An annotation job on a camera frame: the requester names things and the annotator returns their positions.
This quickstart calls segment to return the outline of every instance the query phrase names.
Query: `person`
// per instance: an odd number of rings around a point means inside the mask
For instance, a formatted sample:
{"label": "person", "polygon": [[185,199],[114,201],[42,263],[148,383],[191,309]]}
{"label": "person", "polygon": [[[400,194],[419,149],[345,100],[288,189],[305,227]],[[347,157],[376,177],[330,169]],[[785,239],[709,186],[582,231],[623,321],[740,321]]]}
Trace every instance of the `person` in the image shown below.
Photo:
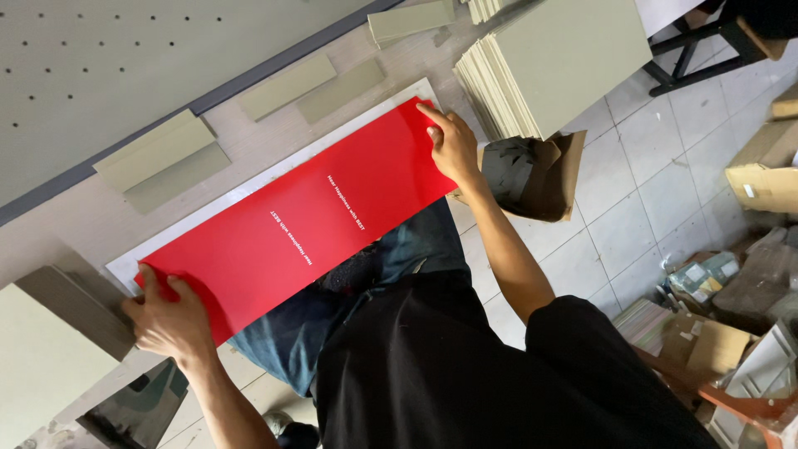
{"label": "person", "polygon": [[[493,199],[465,122],[418,108],[437,125],[433,159],[462,190],[504,299],[527,326],[526,351],[488,326],[443,199],[377,242],[372,288],[307,288],[231,344],[314,398],[326,449],[717,447],[595,306],[555,297]],[[141,272],[144,300],[124,304],[138,345],[175,359],[216,446],[280,447],[227,377],[198,296],[170,276],[180,301],[165,302],[152,269]]]}

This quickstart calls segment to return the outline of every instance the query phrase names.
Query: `hand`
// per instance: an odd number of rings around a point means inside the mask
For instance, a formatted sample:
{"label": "hand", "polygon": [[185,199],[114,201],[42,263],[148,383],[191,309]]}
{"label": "hand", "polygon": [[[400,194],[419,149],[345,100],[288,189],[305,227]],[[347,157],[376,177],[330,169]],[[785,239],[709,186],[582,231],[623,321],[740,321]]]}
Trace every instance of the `hand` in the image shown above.
{"label": "hand", "polygon": [[160,294],[160,285],[152,267],[139,265],[144,278],[144,297],[128,298],[122,310],[136,324],[136,345],[145,351],[174,357],[181,370],[199,366],[216,357],[211,326],[200,298],[177,276],[167,278],[169,286],[180,295],[170,302]]}
{"label": "hand", "polygon": [[455,113],[444,115],[423,103],[416,107],[440,126],[427,128],[433,139],[433,160],[440,172],[461,188],[483,179],[476,163],[476,138],[465,121]]}

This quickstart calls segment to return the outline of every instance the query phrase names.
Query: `person's left hand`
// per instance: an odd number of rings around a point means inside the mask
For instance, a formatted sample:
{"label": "person's left hand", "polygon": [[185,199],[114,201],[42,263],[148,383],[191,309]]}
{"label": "person's left hand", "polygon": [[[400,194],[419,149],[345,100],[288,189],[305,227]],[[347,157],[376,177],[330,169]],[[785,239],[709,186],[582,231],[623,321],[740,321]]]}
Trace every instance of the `person's left hand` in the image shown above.
{"label": "person's left hand", "polygon": [[136,345],[174,357],[182,370],[205,364],[216,356],[205,306],[186,281],[177,276],[167,278],[169,286],[180,295],[180,301],[170,302],[160,294],[152,267],[140,264],[139,271],[144,278],[144,297],[128,298],[122,303],[122,310],[136,324]]}

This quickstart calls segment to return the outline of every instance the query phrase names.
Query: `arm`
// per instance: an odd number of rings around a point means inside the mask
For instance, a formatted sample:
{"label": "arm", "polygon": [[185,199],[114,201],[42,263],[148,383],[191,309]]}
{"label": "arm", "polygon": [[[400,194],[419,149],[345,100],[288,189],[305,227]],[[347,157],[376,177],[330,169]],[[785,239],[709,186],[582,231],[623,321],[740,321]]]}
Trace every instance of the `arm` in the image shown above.
{"label": "arm", "polygon": [[122,303],[136,324],[136,344],[175,359],[196,393],[216,447],[279,449],[266,422],[224,371],[205,307],[196,293],[185,281],[170,276],[169,286],[180,301],[166,301],[152,268],[142,264],[139,270],[144,300],[130,298]]}
{"label": "arm", "polygon": [[493,198],[477,166],[476,139],[468,125],[455,113],[445,116],[423,104],[418,109],[440,126],[427,130],[433,139],[433,160],[471,206],[493,276],[504,299],[526,324],[532,312],[555,298],[546,275]]}

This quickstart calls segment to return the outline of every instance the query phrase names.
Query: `black shirt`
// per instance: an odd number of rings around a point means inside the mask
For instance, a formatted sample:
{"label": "black shirt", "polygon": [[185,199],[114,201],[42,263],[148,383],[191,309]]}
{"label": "black shirt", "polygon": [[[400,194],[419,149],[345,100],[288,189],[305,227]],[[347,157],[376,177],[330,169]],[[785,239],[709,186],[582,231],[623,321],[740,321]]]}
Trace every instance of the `black shirt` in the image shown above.
{"label": "black shirt", "polygon": [[318,360],[325,449],[717,447],[592,304],[561,296],[502,344],[461,272],[407,276]]}

